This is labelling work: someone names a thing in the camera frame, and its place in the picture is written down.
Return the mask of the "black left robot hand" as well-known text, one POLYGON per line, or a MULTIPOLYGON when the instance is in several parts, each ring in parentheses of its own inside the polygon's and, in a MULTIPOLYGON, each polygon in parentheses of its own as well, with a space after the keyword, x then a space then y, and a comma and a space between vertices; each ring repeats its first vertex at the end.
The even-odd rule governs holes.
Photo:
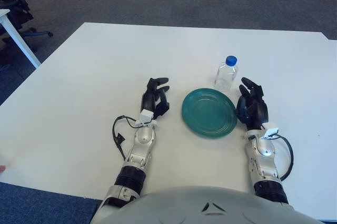
POLYGON ((166 84, 168 82, 167 77, 163 78, 150 78, 147 84, 147 89, 142 96, 141 111, 143 109, 153 112, 152 119, 155 120, 158 116, 163 116, 170 108, 170 104, 166 99, 166 92, 169 90, 169 86, 158 86, 166 84))

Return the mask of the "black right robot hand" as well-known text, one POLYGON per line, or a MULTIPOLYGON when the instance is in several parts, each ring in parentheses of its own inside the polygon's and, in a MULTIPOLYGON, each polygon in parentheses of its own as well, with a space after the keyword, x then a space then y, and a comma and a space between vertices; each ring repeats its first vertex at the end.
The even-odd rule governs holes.
POLYGON ((260 130, 262 124, 269 121, 262 86, 246 77, 242 77, 241 81, 242 84, 239 86, 241 96, 235 114, 238 120, 246 125, 247 130, 260 130))

